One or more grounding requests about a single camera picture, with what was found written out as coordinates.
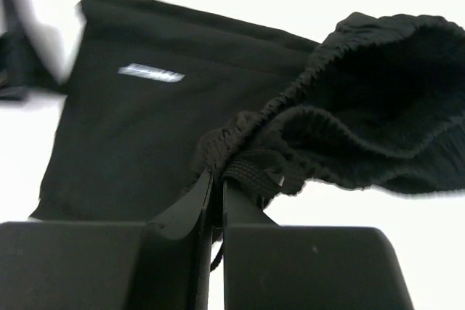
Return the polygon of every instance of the blurry black object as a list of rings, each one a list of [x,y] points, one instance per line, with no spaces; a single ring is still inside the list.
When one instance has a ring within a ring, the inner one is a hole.
[[[148,224],[0,224],[2,310],[206,310],[211,177]]]
[[[280,227],[225,184],[226,310],[413,310],[394,249],[365,227]]]
[[[61,91],[28,38],[16,0],[2,0],[5,33],[0,37],[0,100],[23,101],[34,86]]]

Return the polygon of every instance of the white surface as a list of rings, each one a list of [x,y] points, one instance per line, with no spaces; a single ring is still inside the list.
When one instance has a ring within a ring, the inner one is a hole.
[[[74,8],[79,0],[33,1],[39,20],[61,34],[66,60],[60,64],[65,76],[81,29]],[[281,28],[316,41],[322,41],[338,21],[354,11],[373,16],[442,15],[465,25],[464,0],[163,1]],[[44,95],[34,95],[22,107],[0,106],[0,221],[24,220],[36,207],[61,107],[60,98]],[[268,213],[281,224],[379,227],[397,251],[416,309],[464,310],[464,211],[465,195],[406,200],[374,189],[346,192],[310,183],[299,197],[279,197]],[[223,309],[221,267],[211,275],[209,309]]]

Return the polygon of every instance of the crumpled black cloth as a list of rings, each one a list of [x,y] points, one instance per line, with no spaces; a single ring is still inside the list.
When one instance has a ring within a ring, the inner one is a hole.
[[[288,195],[305,179],[408,195],[463,189],[464,112],[463,28],[437,16],[355,12],[259,113],[205,135],[195,170],[211,168],[218,183],[240,154],[267,150],[301,176],[281,187]]]

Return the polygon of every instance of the white logo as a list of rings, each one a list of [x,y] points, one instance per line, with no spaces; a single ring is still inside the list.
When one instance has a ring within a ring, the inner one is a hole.
[[[176,83],[184,78],[184,74],[171,72],[169,70],[148,67],[147,65],[137,65],[132,63],[127,67],[118,69],[118,74],[125,74],[127,76],[138,76],[139,78],[146,78],[166,83]]]

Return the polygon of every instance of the drawstring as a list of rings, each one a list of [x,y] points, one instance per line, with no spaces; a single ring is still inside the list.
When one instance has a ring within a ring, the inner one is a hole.
[[[281,174],[282,184],[270,174]],[[258,195],[261,209],[279,193],[296,195],[304,186],[305,172],[276,150],[248,150],[237,154],[222,175],[225,179],[236,180],[243,192],[250,196]],[[210,265],[214,271],[220,265],[224,253],[224,242]]]

